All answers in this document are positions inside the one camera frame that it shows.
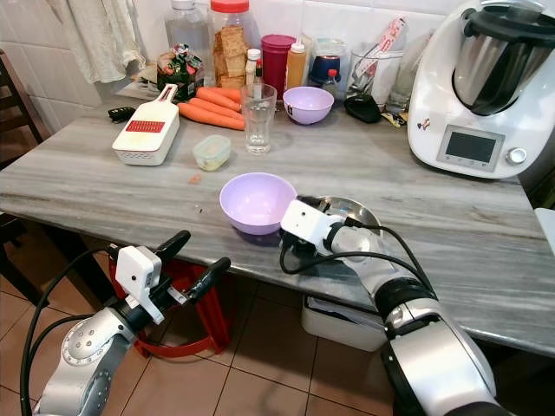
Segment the digital display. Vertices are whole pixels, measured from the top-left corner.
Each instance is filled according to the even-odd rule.
[[[445,154],[489,163],[494,148],[494,139],[452,132]]]

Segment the red lid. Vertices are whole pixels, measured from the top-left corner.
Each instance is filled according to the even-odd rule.
[[[287,35],[266,35],[262,37],[262,49],[276,50],[285,49],[289,51],[296,39]]]
[[[210,0],[210,8],[220,13],[249,11],[249,0]]]

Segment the red container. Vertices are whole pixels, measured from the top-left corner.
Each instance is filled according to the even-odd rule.
[[[287,52],[295,38],[286,35],[266,35],[262,38],[262,78],[277,90],[277,99],[284,96]]]

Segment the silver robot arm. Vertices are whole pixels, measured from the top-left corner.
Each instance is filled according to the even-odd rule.
[[[161,275],[161,265],[174,257],[190,237],[181,231],[154,254],[146,247],[118,249],[116,280],[128,293],[92,317],[77,323],[64,337],[60,363],[44,388],[35,416],[97,416],[108,401],[116,368],[148,323],[160,323],[171,306],[196,303],[231,265],[222,257],[209,266],[186,293]]]
[[[374,232],[344,224],[298,200],[282,228],[328,255],[347,251],[388,254]],[[495,401],[493,372],[474,341],[441,307],[435,293],[395,263],[344,257],[360,277],[384,324],[382,361],[401,414],[427,416],[508,415]]]

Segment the white grater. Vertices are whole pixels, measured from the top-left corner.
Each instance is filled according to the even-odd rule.
[[[179,109],[172,104],[175,93],[177,85],[166,84],[156,100],[134,112],[112,145],[123,163],[156,166],[164,161],[180,126]]]

